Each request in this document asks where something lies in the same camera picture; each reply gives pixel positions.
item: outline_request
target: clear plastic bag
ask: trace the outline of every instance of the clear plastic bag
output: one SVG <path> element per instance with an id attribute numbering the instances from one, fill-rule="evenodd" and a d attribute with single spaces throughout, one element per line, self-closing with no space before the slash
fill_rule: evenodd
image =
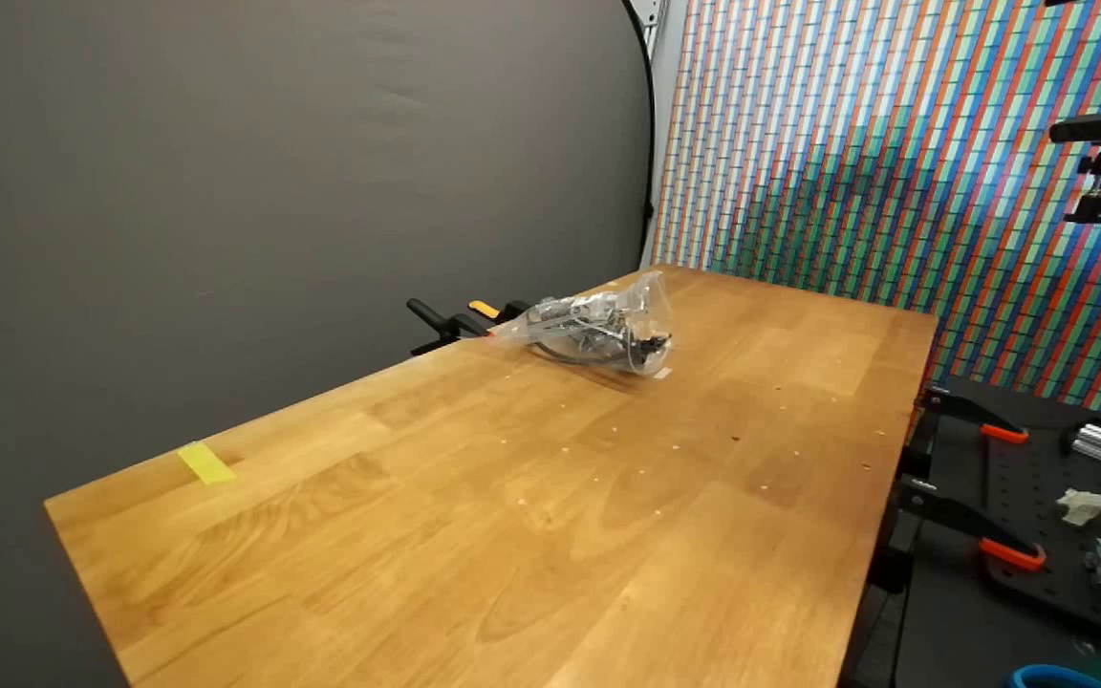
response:
<path id="1" fill-rule="evenodd" d="M 503 337 L 568 364 L 662 378 L 671 350 L 665 281 L 651 273 L 621 291 L 544 297 Z"/>

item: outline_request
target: plastic bag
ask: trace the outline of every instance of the plastic bag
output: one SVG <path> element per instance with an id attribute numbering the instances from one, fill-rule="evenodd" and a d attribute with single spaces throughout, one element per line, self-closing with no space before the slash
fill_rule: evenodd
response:
<path id="1" fill-rule="evenodd" d="M 503 337 L 568 364 L 662 378 L 671 350 L 665 281 L 651 273 L 621 291 L 544 297 Z"/>

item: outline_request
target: gray wall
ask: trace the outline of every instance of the gray wall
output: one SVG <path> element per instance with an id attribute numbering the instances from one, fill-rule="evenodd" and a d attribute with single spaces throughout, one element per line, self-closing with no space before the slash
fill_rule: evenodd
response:
<path id="1" fill-rule="evenodd" d="M 637 260 L 621 0 L 0 0 L 0 686 L 99 686 L 41 497 Z"/>

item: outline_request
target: wooden tabletop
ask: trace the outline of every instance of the wooden tabletop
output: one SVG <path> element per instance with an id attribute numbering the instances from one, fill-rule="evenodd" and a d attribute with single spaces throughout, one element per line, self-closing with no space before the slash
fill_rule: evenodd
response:
<path id="1" fill-rule="evenodd" d="M 670 378 L 461 342 L 47 503 L 124 677 L 832 686 L 932 316 L 665 281 Z"/>

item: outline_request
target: yellow sticky note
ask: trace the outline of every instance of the yellow sticky note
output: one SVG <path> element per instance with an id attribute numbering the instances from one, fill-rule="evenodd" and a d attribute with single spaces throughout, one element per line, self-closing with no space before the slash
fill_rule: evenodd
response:
<path id="1" fill-rule="evenodd" d="M 201 487 L 217 487 L 236 478 L 206 445 L 187 445 L 177 453 L 182 459 L 182 467 L 201 483 Z"/>

